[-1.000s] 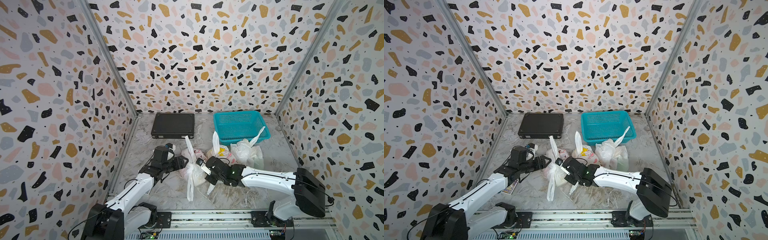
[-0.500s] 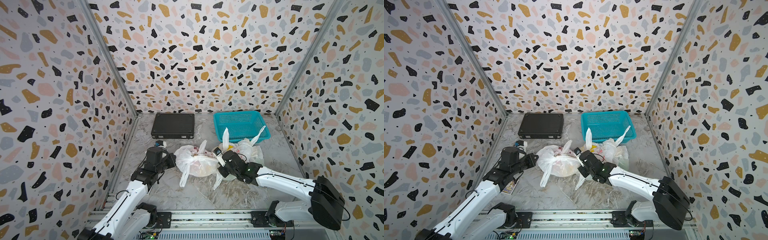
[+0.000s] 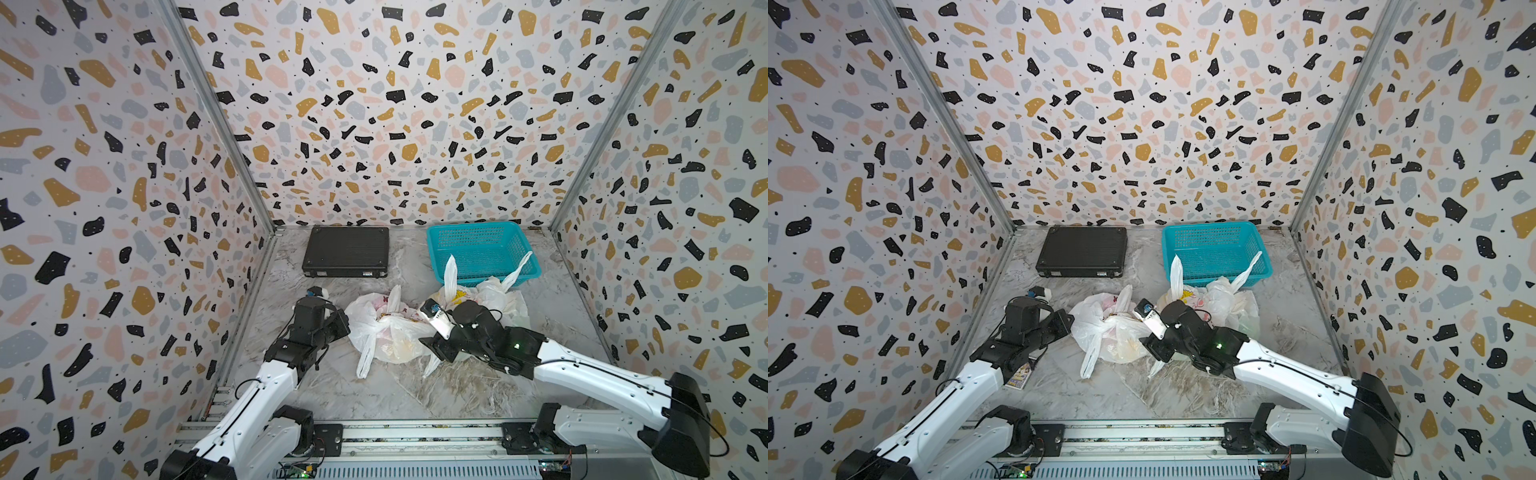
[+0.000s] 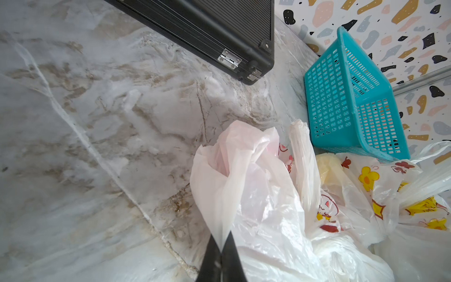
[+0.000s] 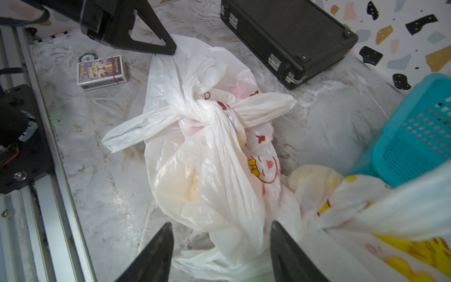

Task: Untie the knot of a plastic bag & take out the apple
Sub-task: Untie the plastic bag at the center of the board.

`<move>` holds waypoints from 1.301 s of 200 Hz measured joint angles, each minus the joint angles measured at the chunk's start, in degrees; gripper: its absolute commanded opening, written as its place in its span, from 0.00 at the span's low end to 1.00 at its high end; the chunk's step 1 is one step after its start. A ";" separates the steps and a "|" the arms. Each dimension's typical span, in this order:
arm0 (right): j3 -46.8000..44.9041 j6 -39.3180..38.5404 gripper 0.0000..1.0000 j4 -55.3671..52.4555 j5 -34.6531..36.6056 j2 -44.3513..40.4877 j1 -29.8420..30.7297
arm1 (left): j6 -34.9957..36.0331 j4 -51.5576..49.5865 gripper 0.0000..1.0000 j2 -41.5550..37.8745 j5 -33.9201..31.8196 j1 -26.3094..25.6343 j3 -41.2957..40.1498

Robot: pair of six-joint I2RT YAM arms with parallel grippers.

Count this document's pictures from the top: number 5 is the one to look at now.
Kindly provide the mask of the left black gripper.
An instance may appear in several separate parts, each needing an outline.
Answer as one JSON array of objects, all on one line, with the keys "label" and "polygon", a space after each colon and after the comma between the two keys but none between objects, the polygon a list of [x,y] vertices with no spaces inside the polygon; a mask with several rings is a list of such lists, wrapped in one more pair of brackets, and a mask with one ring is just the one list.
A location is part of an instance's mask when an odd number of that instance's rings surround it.
[{"label": "left black gripper", "polygon": [[116,49],[174,55],[177,45],[149,1],[25,1],[77,22],[88,37]]}]

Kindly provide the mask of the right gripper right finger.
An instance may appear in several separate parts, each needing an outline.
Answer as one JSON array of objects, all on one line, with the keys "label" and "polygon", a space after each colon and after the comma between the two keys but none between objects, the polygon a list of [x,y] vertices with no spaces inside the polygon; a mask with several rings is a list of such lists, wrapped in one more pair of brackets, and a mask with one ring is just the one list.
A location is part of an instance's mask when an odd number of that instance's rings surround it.
[{"label": "right gripper right finger", "polygon": [[328,281],[278,221],[271,223],[270,253],[276,282]]}]

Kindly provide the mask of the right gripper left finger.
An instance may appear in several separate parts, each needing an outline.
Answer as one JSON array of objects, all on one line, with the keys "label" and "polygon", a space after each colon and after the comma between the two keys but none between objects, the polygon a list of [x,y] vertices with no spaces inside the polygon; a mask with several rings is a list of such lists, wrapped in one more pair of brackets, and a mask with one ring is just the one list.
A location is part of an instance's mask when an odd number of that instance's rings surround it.
[{"label": "right gripper left finger", "polygon": [[168,282],[174,236],[170,222],[165,223],[117,282]]}]

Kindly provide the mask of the white plastic bag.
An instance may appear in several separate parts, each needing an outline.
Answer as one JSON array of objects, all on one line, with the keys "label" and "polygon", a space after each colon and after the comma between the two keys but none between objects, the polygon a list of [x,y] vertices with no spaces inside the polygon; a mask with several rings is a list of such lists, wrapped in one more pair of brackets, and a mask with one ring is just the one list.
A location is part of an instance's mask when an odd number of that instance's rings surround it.
[{"label": "white plastic bag", "polygon": [[377,177],[304,165],[288,177],[296,242],[332,282],[448,282],[451,164],[397,188]]},{"label": "white plastic bag", "polygon": [[259,89],[251,70],[222,47],[174,35],[156,55],[141,115],[111,129],[112,152],[145,144],[152,195],[167,216],[208,235],[209,250],[183,250],[173,266],[194,278],[244,281],[272,272],[270,226],[301,234],[298,202],[281,182],[271,122],[296,104]]}]

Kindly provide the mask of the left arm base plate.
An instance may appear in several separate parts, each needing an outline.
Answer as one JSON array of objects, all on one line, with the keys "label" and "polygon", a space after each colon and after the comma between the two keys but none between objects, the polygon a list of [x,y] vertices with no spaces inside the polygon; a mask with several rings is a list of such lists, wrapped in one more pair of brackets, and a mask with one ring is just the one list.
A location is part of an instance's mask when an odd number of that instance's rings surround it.
[{"label": "left arm base plate", "polygon": [[54,171],[32,88],[22,84],[1,94],[1,193],[8,194]]}]

